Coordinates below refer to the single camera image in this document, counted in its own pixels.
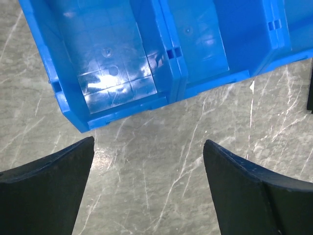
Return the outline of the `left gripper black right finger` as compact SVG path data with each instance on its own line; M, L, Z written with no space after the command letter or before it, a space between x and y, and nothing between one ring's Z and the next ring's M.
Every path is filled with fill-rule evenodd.
M313 185L207 140L203 159L223 235L311 235Z

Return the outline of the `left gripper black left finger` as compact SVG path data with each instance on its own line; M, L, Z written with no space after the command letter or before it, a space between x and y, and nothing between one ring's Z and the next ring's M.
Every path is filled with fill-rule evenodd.
M0 174L2 235L70 235L94 157L94 137Z

